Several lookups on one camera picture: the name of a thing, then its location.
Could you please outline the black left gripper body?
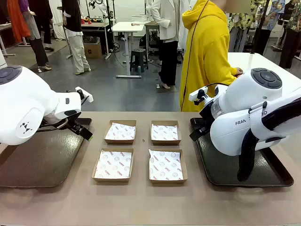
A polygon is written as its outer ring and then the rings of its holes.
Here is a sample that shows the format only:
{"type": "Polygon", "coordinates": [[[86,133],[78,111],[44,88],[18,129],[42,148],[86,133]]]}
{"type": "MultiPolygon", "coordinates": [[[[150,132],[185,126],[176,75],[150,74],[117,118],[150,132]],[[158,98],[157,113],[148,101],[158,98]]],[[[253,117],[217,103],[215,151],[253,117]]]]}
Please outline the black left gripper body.
{"type": "Polygon", "coordinates": [[[79,124],[76,120],[81,115],[81,112],[73,114],[67,118],[66,128],[72,131],[75,134],[79,134],[82,130],[82,125],[79,124]]]}

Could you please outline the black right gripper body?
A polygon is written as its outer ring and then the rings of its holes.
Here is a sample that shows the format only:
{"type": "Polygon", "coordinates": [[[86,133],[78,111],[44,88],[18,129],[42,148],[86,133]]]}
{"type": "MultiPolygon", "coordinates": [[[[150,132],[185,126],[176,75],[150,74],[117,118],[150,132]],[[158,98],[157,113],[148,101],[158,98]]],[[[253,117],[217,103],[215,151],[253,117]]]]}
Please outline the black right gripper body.
{"type": "Polygon", "coordinates": [[[211,107],[213,103],[208,103],[199,113],[202,116],[201,131],[209,132],[213,123],[211,107]]]}

